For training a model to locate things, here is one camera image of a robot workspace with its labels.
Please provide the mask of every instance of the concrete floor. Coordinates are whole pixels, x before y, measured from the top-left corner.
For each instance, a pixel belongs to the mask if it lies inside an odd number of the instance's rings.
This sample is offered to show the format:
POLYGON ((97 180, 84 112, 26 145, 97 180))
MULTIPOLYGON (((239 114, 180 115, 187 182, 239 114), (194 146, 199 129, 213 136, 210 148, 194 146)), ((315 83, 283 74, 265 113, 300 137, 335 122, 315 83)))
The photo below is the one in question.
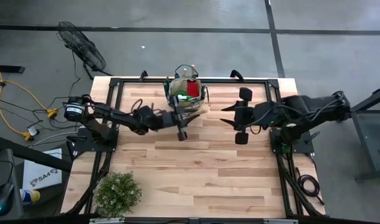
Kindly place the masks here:
MULTIPOLYGON (((271 4, 278 29, 380 30, 380 0, 271 0, 271 4)), ((77 26, 268 28, 263 0, 0 2, 0 24, 57 25, 64 20, 77 26)), ((172 75, 178 64, 194 63, 201 76, 228 76, 237 69, 245 77, 278 77, 268 34, 85 35, 105 57, 106 71, 115 75, 140 75, 142 70, 153 76, 172 75)), ((325 96, 343 90, 355 105, 380 88, 380 36, 279 35, 278 43, 285 76, 296 79, 300 94, 325 96)), ((26 67, 24 74, 4 74, 4 78, 28 87, 45 104, 56 96, 67 96, 75 80, 71 52, 55 32, 0 30, 0 64, 26 67)), ((73 95, 88 93, 92 83, 78 59, 77 75, 82 79, 73 95)), ((29 95, 12 85, 6 87, 2 98, 26 108, 39 108, 29 95)), ((31 113, 4 107, 35 119, 31 113)), ((6 117, 21 131, 29 125, 14 115, 6 113, 6 117)), ((380 180, 363 184, 353 180, 368 171, 353 123, 325 123, 315 131, 321 131, 313 143, 327 214, 380 222, 380 180)), ((55 133, 43 130, 39 139, 55 133)), ((28 145, 1 118, 0 136, 28 145)))

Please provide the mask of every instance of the computer mouse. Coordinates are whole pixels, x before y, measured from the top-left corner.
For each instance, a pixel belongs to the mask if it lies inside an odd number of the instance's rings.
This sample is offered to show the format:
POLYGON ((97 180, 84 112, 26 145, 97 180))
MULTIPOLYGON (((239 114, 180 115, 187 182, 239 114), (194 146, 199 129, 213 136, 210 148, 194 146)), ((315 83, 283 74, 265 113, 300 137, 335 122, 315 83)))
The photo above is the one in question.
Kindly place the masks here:
POLYGON ((6 183, 0 186, 0 216, 10 212, 13 205, 14 185, 6 183))

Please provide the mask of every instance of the plug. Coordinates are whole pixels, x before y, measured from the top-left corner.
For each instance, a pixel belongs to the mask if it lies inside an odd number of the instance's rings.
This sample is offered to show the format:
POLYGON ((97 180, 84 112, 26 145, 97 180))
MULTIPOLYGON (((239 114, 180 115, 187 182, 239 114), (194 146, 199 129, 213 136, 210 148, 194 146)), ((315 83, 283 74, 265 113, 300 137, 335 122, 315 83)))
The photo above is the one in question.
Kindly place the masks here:
POLYGON ((57 109, 47 109, 47 117, 53 119, 57 116, 57 109))
POLYGON ((28 132, 28 133, 23 133, 22 134, 25 137, 26 141, 33 141, 35 140, 34 137, 28 132))

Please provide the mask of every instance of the white label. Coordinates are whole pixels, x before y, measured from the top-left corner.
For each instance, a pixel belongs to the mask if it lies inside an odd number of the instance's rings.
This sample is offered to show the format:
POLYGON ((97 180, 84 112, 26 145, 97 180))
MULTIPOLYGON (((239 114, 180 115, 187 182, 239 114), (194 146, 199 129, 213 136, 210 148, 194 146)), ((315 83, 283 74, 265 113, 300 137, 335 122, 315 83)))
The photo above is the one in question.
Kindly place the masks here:
POLYGON ((36 131, 36 128, 31 126, 28 128, 28 131, 29 131, 29 134, 31 134, 31 136, 35 136, 38 132, 36 131))
POLYGON ((73 112, 76 112, 76 113, 78 113, 78 114, 82 114, 82 111, 83 111, 83 110, 81 110, 81 109, 79 109, 79 108, 68 107, 68 108, 67 108, 67 111, 68 111, 68 112, 69 112, 69 111, 73 111, 73 112))

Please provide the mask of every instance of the yellow cable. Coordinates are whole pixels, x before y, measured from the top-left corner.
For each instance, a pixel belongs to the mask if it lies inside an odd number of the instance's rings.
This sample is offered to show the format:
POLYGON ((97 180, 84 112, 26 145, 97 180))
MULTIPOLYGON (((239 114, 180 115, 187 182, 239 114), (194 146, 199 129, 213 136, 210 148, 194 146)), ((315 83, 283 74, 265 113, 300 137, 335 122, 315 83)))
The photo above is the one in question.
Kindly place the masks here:
POLYGON ((11 84, 14 84, 20 88, 22 88, 24 91, 26 91, 27 93, 29 93, 35 100, 36 102, 38 102, 38 104, 43 107, 43 109, 46 110, 46 107, 38 100, 38 98, 36 98, 36 96, 34 94, 31 93, 31 91, 27 90, 26 88, 24 88, 22 85, 18 84, 18 83, 15 83, 15 82, 12 82, 12 81, 9 81, 9 80, 4 80, 4 82, 7 82, 7 83, 11 83, 11 84))
MULTIPOLYGON (((0 82, 3 82, 3 77, 2 77, 2 73, 0 71, 0 82)), ((3 90, 3 86, 0 86, 0 97, 2 95, 2 90, 3 90)), ((3 119, 3 121, 5 122, 5 124, 11 129, 13 130, 15 133, 18 133, 18 134, 21 134, 23 136, 25 136, 26 134, 23 133, 23 132, 20 132, 20 131, 17 131, 16 129, 14 129, 12 126, 10 126, 10 124, 6 121, 6 119, 4 118, 3 116, 3 113, 2 113, 2 109, 1 109, 1 105, 0 105, 0 114, 1 114, 1 117, 3 119)))

